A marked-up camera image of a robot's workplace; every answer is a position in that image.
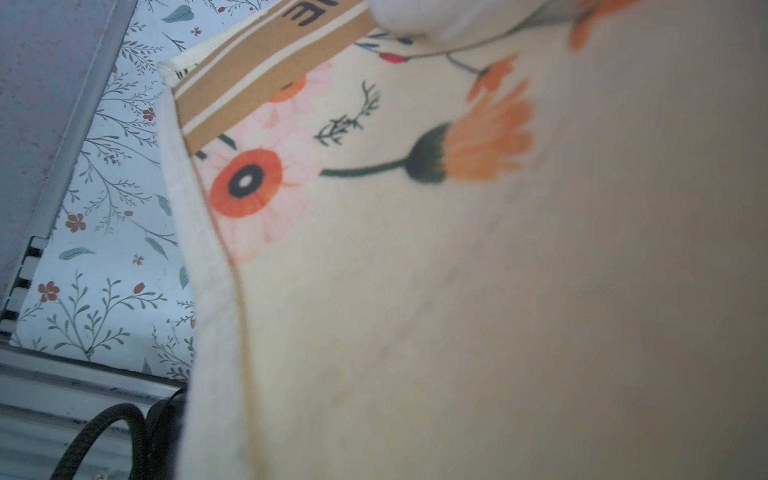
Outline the beige canvas tote bag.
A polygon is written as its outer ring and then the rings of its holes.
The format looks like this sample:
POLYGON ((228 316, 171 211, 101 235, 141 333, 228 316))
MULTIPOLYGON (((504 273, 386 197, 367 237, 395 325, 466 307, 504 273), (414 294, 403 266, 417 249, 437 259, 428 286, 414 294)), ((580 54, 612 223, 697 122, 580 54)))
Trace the beige canvas tote bag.
POLYGON ((179 479, 763 479, 763 1, 282 1, 163 62, 179 479))

